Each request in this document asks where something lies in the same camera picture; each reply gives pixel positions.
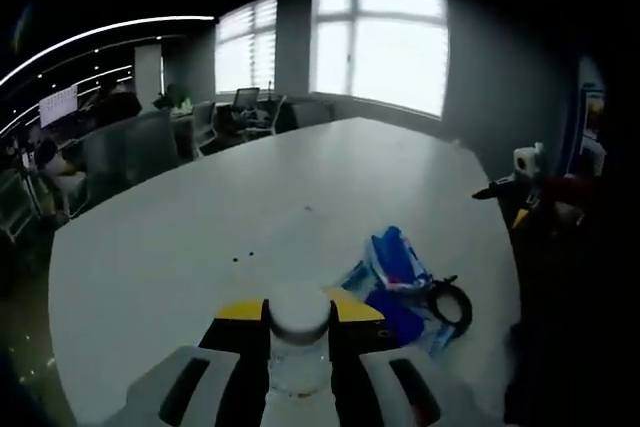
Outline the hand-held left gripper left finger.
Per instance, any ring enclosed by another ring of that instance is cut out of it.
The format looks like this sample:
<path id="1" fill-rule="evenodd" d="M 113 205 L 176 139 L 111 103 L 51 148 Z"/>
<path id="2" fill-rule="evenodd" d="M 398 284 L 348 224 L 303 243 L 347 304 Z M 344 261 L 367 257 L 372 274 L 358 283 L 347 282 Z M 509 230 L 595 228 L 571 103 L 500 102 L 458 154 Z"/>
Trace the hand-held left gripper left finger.
<path id="1" fill-rule="evenodd" d="M 175 350 L 128 389 L 126 426 L 258 426 L 270 347 L 262 300 L 214 318 L 200 343 Z"/>

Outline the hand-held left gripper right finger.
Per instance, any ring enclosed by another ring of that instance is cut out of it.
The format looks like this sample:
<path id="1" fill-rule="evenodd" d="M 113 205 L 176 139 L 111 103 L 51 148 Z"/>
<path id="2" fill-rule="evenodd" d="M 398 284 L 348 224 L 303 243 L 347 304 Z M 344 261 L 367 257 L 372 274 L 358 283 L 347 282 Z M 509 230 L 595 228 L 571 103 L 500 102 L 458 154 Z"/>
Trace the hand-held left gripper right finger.
<path id="1" fill-rule="evenodd" d="M 341 426 L 435 426 L 443 410 L 425 360 L 400 348 L 382 314 L 337 287 L 331 300 L 331 391 Z"/>

